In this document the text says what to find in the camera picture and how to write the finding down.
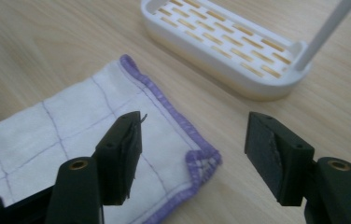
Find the wooden table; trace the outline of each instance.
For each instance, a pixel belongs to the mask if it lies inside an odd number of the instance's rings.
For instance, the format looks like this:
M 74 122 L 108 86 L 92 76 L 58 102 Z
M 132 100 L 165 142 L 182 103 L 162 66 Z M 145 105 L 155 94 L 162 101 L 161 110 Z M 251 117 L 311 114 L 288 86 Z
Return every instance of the wooden table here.
M 309 42 L 338 0 L 216 0 L 293 40 Z M 284 99 L 247 100 L 148 35 L 139 1 L 0 1 L 0 120 L 131 55 L 222 154 L 214 177 L 166 223 L 303 223 L 281 207 L 244 154 L 247 115 L 271 115 L 324 156 L 351 162 L 351 13 Z

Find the purple stitched edge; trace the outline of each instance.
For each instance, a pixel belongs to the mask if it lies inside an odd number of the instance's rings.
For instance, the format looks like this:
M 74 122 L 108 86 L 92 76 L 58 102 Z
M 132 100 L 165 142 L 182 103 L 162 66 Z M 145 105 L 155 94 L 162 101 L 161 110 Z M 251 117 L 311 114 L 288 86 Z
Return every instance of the purple stitched edge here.
M 155 95 L 157 100 L 169 112 L 173 119 L 179 126 L 187 133 L 187 135 L 199 146 L 201 150 L 191 150 L 186 155 L 186 163 L 192 179 L 192 187 L 178 192 L 173 196 L 162 208 L 151 215 L 145 223 L 159 223 L 164 220 L 178 205 L 195 195 L 199 187 L 205 183 L 214 174 L 217 166 L 222 163 L 221 156 L 218 151 L 211 146 L 204 138 L 198 133 L 193 125 L 167 100 L 161 90 L 156 84 L 149 79 L 149 77 L 140 73 L 134 60 L 129 55 L 122 55 L 119 59 L 123 68 L 136 80 L 143 83 Z M 210 167 L 204 170 L 203 176 L 199 173 L 200 165 L 197 161 L 201 160 L 214 160 L 214 164 L 209 162 Z

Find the white holder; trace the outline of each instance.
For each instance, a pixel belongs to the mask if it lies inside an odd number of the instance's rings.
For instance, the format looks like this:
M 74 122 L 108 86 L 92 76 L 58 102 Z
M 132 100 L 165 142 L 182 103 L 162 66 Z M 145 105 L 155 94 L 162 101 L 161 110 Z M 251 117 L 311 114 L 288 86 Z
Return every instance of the white holder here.
M 309 72 L 311 60 L 351 9 L 343 0 L 310 45 L 292 42 L 207 0 L 142 0 L 150 36 L 253 100 L 275 100 Z

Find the cloth napkin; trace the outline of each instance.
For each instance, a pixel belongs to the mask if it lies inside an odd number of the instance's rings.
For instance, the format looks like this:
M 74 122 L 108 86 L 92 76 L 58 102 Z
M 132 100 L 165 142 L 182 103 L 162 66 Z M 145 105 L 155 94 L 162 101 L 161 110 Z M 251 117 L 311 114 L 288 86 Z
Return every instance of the cloth napkin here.
M 105 206 L 105 223 L 158 223 L 196 194 L 221 157 L 133 59 L 100 72 L 0 122 L 0 196 L 6 206 L 54 184 L 59 166 L 90 156 L 122 114 L 147 114 L 130 199 Z

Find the soap dish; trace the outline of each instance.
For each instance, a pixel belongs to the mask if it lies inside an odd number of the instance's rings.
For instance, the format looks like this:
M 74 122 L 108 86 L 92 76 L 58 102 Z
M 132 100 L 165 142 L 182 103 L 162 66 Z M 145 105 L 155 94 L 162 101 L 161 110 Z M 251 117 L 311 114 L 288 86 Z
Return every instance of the soap dish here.
M 350 9 L 351 0 L 343 0 L 307 45 L 206 0 L 141 3 L 153 39 L 253 100 L 275 100 L 290 93 Z

